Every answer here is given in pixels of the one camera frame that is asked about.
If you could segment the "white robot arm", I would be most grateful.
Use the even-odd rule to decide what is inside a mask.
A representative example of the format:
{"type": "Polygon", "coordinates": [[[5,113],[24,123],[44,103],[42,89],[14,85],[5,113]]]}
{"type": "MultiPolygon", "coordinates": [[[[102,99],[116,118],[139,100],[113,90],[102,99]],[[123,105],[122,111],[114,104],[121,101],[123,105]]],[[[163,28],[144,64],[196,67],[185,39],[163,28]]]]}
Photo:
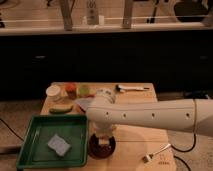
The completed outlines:
{"type": "Polygon", "coordinates": [[[103,88],[96,91],[86,116],[98,124],[141,126],[213,137],[213,99],[116,104],[115,94],[103,88]]]}

